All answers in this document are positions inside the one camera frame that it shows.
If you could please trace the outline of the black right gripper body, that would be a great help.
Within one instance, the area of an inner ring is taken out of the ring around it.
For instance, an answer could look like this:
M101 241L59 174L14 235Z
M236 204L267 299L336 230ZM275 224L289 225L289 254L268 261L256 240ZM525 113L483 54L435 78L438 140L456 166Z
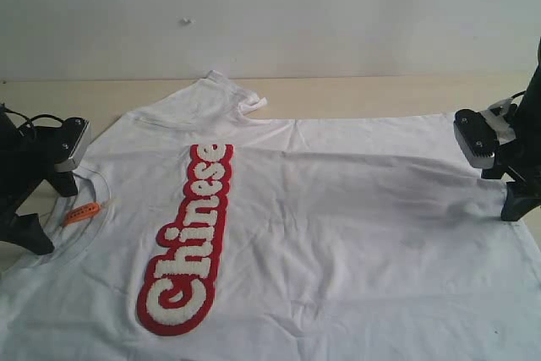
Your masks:
M512 98L504 100L504 119L514 131L515 139L505 145L517 148L510 167L518 176L512 182L524 183L540 193L540 100L523 98L519 105Z

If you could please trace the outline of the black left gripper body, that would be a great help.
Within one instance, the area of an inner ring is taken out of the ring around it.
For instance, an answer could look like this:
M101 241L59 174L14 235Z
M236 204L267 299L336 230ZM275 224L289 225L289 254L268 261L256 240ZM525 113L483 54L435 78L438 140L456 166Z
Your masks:
M64 121L51 114L30 118L1 105L1 218L16 213L45 180L46 171L54 170L56 127L36 126L42 118Z

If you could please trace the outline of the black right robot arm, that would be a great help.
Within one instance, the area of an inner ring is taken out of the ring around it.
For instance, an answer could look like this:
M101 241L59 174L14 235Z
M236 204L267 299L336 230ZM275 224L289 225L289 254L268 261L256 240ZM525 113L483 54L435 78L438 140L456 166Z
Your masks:
M509 175L506 197L500 217L516 222L540 207L540 67L536 67L525 90L511 97L502 107L502 118L514 132L515 139L500 143L495 150L494 165L482 171L485 179Z

